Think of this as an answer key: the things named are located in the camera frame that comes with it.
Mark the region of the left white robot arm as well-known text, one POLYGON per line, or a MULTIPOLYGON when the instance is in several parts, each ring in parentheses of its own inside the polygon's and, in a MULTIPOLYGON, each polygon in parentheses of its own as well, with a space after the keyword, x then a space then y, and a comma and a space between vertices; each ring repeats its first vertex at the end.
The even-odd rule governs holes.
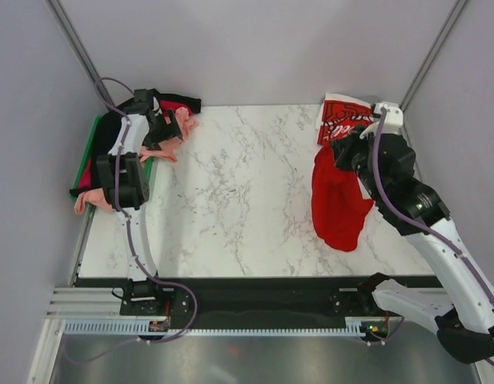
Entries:
POLYGON ((170 296, 155 282, 158 270, 147 235, 146 204, 149 178, 140 161, 145 146, 159 150, 159 142, 181 138, 175 112, 164 115, 153 90, 133 92, 132 103, 115 110, 120 116, 118 137, 107 154, 96 161, 104 198, 118 215, 127 247, 127 281, 123 285, 120 314, 163 316, 170 296))

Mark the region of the plain red t-shirt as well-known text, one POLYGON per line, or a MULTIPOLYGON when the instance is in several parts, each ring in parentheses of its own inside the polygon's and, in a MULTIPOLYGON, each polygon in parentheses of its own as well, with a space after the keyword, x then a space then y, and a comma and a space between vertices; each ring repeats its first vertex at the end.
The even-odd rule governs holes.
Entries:
POLYGON ((352 252, 374 202, 364 198, 355 173, 335 167, 330 144, 315 156, 311 177, 311 218, 315 232, 334 250, 352 252))

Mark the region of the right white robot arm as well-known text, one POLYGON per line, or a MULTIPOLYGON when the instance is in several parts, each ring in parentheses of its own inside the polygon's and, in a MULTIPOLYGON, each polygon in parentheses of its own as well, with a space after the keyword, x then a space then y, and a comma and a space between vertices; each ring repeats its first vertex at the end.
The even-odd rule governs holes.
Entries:
POLYGON ((450 210, 415 176, 415 151, 400 135, 394 103, 371 106, 375 121, 331 143, 335 166, 358 178, 384 220, 424 258, 444 288, 428 294, 373 274, 357 294, 359 309, 397 314, 433 333, 457 361, 494 367, 494 286, 470 255, 450 210))

